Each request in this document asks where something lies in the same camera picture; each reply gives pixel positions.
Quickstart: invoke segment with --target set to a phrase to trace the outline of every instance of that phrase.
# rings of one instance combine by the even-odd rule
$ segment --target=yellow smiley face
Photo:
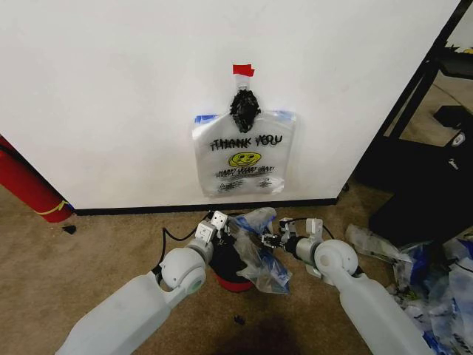
[[[258,163],[259,159],[261,159],[261,154],[243,152],[236,153],[228,160],[228,163],[230,166],[239,168],[241,166],[253,166],[254,164]]]

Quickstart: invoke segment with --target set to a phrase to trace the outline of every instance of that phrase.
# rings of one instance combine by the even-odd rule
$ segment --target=clear plastic bag
[[[197,116],[192,138],[205,195],[276,194],[283,190],[295,115],[264,111],[248,132],[230,113]]]
[[[230,233],[236,239],[234,248],[247,265],[236,274],[250,280],[261,292],[288,294],[291,272],[269,251],[255,244],[266,229],[271,231],[275,217],[276,211],[267,207],[230,219]]]

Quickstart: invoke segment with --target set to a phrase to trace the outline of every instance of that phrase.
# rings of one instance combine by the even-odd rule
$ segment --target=black baseboard
[[[119,209],[76,209],[78,216],[95,216],[108,214],[145,214],[166,212],[215,211],[226,209],[258,209],[259,207],[298,207],[298,206],[329,206],[334,205],[338,198],[317,200],[291,200],[249,203],[215,203],[208,205],[156,206],[156,207],[125,207]]]

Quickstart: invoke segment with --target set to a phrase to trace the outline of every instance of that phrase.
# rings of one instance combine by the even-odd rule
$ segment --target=red container
[[[68,203],[36,172],[19,153],[0,137],[0,184],[9,189],[48,222],[61,222],[72,214]]]

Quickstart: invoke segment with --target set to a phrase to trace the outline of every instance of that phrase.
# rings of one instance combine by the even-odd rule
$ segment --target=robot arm
[[[304,261],[310,274],[340,291],[341,306],[371,352],[432,355],[421,331],[386,289],[366,274],[355,274],[358,257],[353,248],[341,240],[321,242],[321,226],[321,220],[308,219],[309,237],[293,235],[284,245],[285,250]]]
[[[166,321],[171,309],[205,282],[205,266],[213,253],[210,241],[218,231],[212,222],[203,221],[185,248],[166,255],[161,277],[170,292],[160,287],[152,271],[135,277],[83,316],[56,354],[129,355],[136,350]]]

